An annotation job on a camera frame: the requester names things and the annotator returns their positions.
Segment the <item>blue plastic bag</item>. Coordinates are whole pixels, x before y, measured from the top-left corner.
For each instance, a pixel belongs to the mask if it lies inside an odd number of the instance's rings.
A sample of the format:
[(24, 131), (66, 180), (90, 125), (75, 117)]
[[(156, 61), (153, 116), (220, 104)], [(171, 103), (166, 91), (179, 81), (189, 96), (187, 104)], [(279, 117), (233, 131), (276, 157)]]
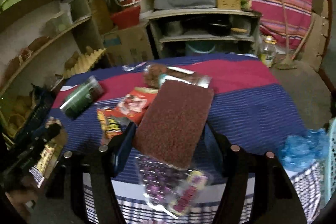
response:
[(327, 158), (329, 136), (324, 128), (307, 130), (302, 136), (290, 135), (278, 149), (278, 158), (284, 169), (301, 172), (315, 161)]

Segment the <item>maroon scouring pad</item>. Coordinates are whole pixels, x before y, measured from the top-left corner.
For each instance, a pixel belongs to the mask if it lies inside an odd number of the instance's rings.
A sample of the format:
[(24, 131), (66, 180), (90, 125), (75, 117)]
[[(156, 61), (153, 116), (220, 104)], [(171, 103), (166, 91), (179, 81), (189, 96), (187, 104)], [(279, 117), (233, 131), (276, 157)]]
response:
[(212, 89), (165, 81), (137, 128), (134, 148), (177, 169), (188, 168), (213, 97)]

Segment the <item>purple blister pack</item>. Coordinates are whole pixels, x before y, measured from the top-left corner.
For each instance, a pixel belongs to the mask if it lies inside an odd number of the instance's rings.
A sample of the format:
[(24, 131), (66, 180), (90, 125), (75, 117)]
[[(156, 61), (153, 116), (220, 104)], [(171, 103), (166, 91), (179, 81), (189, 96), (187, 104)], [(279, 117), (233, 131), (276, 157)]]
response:
[(201, 169), (176, 169), (142, 154), (135, 157), (135, 166), (147, 205), (175, 219), (189, 213), (213, 180)]

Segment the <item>orange yellow snack wrapper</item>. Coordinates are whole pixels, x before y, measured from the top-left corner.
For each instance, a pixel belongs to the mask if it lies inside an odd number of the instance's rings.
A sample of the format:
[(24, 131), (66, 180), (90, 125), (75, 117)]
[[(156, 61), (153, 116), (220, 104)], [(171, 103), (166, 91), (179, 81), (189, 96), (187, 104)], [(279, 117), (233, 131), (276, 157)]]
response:
[(106, 139), (122, 134), (122, 127), (116, 121), (112, 109), (97, 109), (97, 118)]

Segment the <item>light blue plastic basket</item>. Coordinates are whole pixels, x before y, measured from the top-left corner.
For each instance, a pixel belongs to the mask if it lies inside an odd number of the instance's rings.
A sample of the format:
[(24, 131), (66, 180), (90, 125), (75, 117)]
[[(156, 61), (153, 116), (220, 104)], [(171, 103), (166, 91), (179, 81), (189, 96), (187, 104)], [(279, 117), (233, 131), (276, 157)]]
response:
[(324, 173), (324, 199), (327, 204), (335, 192), (335, 164), (336, 164), (336, 120), (331, 119), (329, 122), (329, 152), (325, 160)]

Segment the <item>red snack bag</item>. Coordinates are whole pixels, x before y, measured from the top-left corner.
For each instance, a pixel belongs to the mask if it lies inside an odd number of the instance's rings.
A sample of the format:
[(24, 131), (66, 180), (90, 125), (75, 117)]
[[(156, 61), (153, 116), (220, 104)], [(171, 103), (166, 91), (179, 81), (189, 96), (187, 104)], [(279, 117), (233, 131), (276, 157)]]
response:
[(158, 89), (135, 87), (112, 110), (111, 116), (121, 125), (141, 123), (145, 112), (158, 94)]

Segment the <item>yellow rectangular box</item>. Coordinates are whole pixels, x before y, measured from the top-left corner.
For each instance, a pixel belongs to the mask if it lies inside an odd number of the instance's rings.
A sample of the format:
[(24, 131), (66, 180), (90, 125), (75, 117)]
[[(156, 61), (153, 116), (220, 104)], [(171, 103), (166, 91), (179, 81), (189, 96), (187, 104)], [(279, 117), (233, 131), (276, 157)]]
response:
[(50, 177), (54, 167), (58, 163), (60, 149), (61, 147), (53, 141), (47, 143), (39, 161), (30, 168), (29, 172), (33, 175), (38, 188)]

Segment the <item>green label jar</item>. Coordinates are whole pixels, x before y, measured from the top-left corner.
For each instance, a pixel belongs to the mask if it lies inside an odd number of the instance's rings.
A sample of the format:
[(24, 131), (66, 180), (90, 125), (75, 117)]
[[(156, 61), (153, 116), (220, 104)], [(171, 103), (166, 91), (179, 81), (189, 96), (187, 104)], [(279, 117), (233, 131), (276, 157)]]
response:
[(59, 109), (68, 118), (76, 119), (103, 94), (104, 89), (98, 80), (90, 76), (64, 99)]

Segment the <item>patterned blanket table cover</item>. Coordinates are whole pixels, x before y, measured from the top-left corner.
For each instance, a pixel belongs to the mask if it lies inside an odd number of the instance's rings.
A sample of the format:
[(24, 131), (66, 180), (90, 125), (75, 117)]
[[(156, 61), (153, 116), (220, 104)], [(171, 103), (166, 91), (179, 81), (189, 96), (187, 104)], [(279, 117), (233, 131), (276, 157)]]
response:
[(32, 223), (308, 223), (281, 149), (307, 129), (256, 58), (216, 53), (72, 76), (50, 110), (68, 134)]

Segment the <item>white label spice jar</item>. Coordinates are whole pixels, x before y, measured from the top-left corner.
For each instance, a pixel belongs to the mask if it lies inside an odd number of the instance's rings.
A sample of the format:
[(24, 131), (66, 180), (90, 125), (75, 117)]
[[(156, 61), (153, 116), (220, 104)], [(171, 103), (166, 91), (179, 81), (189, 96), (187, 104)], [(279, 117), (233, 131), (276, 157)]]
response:
[(159, 89), (166, 80), (181, 81), (186, 84), (208, 88), (211, 77), (180, 67), (167, 67), (162, 64), (149, 64), (143, 70), (143, 80), (148, 87)]

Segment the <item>cardboard box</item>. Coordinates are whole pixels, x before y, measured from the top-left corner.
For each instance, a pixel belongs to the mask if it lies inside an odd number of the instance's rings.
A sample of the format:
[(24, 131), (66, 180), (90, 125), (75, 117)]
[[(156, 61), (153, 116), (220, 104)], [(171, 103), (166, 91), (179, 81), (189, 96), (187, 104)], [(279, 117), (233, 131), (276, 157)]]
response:
[(115, 30), (102, 36), (112, 66), (141, 63), (154, 59), (145, 26)]

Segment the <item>broom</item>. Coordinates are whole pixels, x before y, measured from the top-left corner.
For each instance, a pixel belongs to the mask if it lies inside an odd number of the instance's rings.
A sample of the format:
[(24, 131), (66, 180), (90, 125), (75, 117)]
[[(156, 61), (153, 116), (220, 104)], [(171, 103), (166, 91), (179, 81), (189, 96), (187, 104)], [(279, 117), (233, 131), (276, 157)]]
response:
[(295, 57), (297, 56), (297, 54), (299, 53), (299, 51), (301, 50), (301, 48), (305, 44), (308, 35), (311, 33), (311, 30), (313, 29), (313, 26), (314, 26), (315, 21), (316, 21), (316, 16), (315, 15), (312, 16), (312, 20), (311, 20), (310, 26), (309, 26), (309, 28), (308, 28), (305, 36), (301, 40), (299, 46), (296, 48), (294, 54), (290, 55), (289, 33), (288, 33), (288, 17), (287, 17), (287, 13), (286, 13), (285, 1), (281, 0), (281, 4), (282, 4), (283, 12), (284, 12), (285, 36), (286, 36), (286, 51), (285, 51), (285, 58), (283, 60), (281, 60), (279, 63), (276, 63), (275, 64), (275, 68), (278, 69), (278, 70), (284, 71), (284, 70), (292, 70), (292, 69), (296, 69), (297, 68), (297, 66), (296, 66), (296, 64), (294, 62)]

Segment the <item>oil bottle yellow cap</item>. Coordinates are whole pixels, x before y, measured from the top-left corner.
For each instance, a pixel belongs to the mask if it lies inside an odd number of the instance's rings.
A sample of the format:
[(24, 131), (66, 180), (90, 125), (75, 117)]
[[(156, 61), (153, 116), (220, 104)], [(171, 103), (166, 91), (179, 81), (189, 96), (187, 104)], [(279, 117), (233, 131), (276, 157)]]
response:
[(276, 39), (272, 36), (263, 36), (261, 42), (260, 59), (262, 63), (271, 68), (276, 55)]

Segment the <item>large wooden shelving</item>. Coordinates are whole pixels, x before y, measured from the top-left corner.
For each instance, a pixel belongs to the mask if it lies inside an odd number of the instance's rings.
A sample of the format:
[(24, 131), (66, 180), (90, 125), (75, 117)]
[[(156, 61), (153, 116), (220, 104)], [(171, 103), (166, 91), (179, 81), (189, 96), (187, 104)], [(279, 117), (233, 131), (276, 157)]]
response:
[[(72, 26), (49, 37), (45, 22), (70, 12)], [(88, 0), (22, 0), (1, 11), (1, 134), (15, 139), (38, 103), (37, 87), (55, 89), (74, 52), (104, 48)]]

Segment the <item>small wooden shelf unit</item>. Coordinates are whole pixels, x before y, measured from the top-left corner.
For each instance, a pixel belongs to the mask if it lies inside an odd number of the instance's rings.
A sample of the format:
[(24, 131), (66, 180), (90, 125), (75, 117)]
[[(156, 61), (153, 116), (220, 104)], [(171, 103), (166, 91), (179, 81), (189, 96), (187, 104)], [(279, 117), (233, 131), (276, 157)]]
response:
[(149, 17), (160, 58), (207, 53), (256, 53), (258, 11), (211, 9), (160, 10)]

